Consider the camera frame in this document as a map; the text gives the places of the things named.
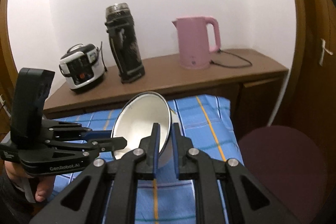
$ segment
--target rice cooker lid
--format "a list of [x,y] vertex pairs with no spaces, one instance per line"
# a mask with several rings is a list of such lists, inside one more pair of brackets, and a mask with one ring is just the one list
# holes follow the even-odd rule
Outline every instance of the rice cooker lid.
[[88,44],[86,46],[84,46],[83,44],[77,44],[72,46],[70,49],[67,50],[67,53],[64,54],[61,59],[64,59],[76,52],[82,52],[84,54],[86,54],[87,52],[90,52],[92,50],[96,49],[96,46],[93,44]]

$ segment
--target wooden door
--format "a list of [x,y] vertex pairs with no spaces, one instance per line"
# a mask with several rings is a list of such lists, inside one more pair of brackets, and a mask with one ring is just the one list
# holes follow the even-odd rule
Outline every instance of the wooden door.
[[[14,96],[17,70],[9,44],[7,0],[0,0],[0,141],[10,130],[9,113]],[[3,162],[0,160],[0,173]]]
[[[336,182],[336,9],[331,0],[305,0],[306,41],[302,67],[287,122],[310,137],[327,163],[325,198]],[[322,39],[334,55],[325,53]]]

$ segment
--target pink electric kettle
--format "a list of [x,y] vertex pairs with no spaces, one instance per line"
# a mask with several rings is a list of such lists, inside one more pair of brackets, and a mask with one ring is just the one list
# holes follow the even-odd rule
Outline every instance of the pink electric kettle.
[[[179,17],[172,21],[177,29],[180,64],[188,69],[203,69],[210,66],[210,53],[221,48],[218,21],[213,17]],[[216,46],[209,46],[207,24],[215,31]]]

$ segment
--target sleeve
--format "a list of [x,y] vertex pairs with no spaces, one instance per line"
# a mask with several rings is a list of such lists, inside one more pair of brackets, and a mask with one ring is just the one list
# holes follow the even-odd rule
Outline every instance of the sleeve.
[[28,224],[34,208],[8,178],[5,168],[0,176],[0,223]]

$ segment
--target cabinet top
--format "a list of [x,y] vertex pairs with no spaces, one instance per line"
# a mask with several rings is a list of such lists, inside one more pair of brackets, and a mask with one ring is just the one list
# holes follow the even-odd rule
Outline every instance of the cabinet top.
[[[97,87],[76,94],[64,83],[45,102],[44,112],[53,113],[93,107],[131,99],[140,92],[156,91],[162,95],[213,87],[216,85],[261,80],[283,75],[286,67],[251,49],[230,49],[252,62],[252,67],[224,68],[211,65],[208,69],[185,69],[179,64],[179,55],[167,55],[142,60],[146,74],[131,84],[122,84],[116,66],[109,67],[105,79]],[[245,65],[246,62],[222,52],[214,53],[213,60],[228,66]]]

